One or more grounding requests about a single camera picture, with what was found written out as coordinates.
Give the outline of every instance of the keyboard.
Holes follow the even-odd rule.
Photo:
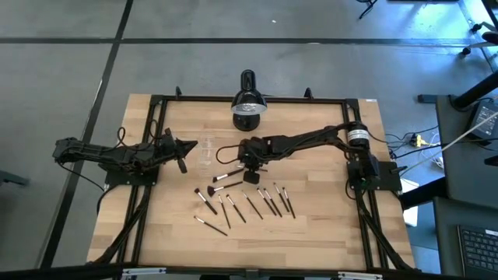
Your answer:
[[[498,230],[458,226],[464,274],[498,279]]]

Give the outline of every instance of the lamp base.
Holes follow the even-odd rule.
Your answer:
[[[243,116],[233,114],[233,125],[240,131],[252,131],[259,125],[259,114]]]

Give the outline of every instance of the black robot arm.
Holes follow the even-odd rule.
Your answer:
[[[338,136],[338,132],[343,129],[348,132],[348,144],[344,143]],[[367,128],[356,121],[338,126],[327,126],[317,131],[292,137],[275,135],[244,139],[240,141],[237,159],[248,169],[244,174],[244,180],[257,184],[259,175],[255,172],[264,164],[268,164],[272,160],[284,159],[296,151],[320,145],[333,145],[341,149],[346,158],[348,157],[347,153],[349,153],[358,159],[358,177],[372,179],[379,176],[378,161],[375,156],[370,154]]]
[[[169,128],[157,140],[156,144],[105,147],[65,138],[55,142],[52,156],[60,164],[88,160],[99,163],[107,172],[118,171],[128,175],[147,173],[161,163],[174,159],[178,161],[181,172],[187,173],[183,158],[197,145],[197,141],[173,139]]]

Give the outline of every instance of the wooden table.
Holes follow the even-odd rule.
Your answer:
[[[130,95],[124,114],[127,144],[142,140],[150,95]],[[371,133],[384,139],[376,100],[360,100],[360,113]],[[214,215],[194,193],[199,187],[208,197],[206,187],[212,176],[233,170],[237,163],[221,165],[214,153],[225,145],[239,143],[252,135],[297,135],[326,125],[343,122],[339,105],[271,103],[261,115],[259,127],[252,132],[238,131],[226,102],[170,101],[165,128],[174,137],[198,140],[185,163],[187,174],[170,162],[161,166],[153,187],[140,252],[140,264],[212,268],[281,268],[281,269],[365,269],[356,203],[345,195],[347,179],[342,151],[321,146],[295,152],[289,158],[267,165],[261,172],[262,187],[268,188],[284,215],[274,216],[254,185],[244,183],[220,191],[230,194],[245,216],[239,218],[224,198],[232,229],[228,229],[217,196],[211,199],[219,211]],[[379,160],[389,160],[385,144],[370,140],[372,153]],[[237,149],[220,153],[223,161],[236,157]],[[242,180],[242,173],[221,180],[224,185]],[[286,212],[273,182],[288,190],[296,219]],[[88,260],[99,257],[121,230],[130,194],[129,186],[117,187],[102,201],[96,221]],[[245,200],[241,190],[251,198],[264,220]],[[414,265],[402,209],[389,191],[377,191],[377,203],[383,232],[403,259]],[[197,215],[228,233],[225,237],[193,218]],[[126,259],[131,257],[134,233],[128,240]],[[373,260],[379,266],[375,238],[370,233]]]

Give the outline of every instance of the gray floor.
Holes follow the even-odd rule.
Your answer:
[[[124,0],[6,0],[0,4],[0,37],[114,37],[124,7]],[[472,38],[456,3],[380,0],[358,21],[363,9],[365,5],[350,0],[257,1],[251,6],[247,1],[142,0],[135,1],[124,36]],[[472,4],[469,10],[479,9]],[[0,45],[0,170],[31,179],[29,187],[0,187],[0,271],[37,265],[66,178],[51,158],[54,141],[82,134],[109,50],[108,44]],[[116,142],[129,93],[173,94],[180,86],[187,95],[233,95],[246,68],[256,71],[258,88],[266,94],[301,96],[309,86],[319,97],[378,99],[386,132],[403,135],[437,122],[434,107],[418,104],[416,95],[460,94],[491,73],[481,51],[461,59],[460,50],[341,44],[121,45],[92,141]],[[418,160],[414,154],[399,163]],[[95,164],[86,163],[83,173],[103,182]],[[426,164],[406,177],[424,184],[441,176],[441,170]],[[85,261],[99,194],[80,181],[54,265]],[[413,245],[417,266],[438,272],[437,251]]]

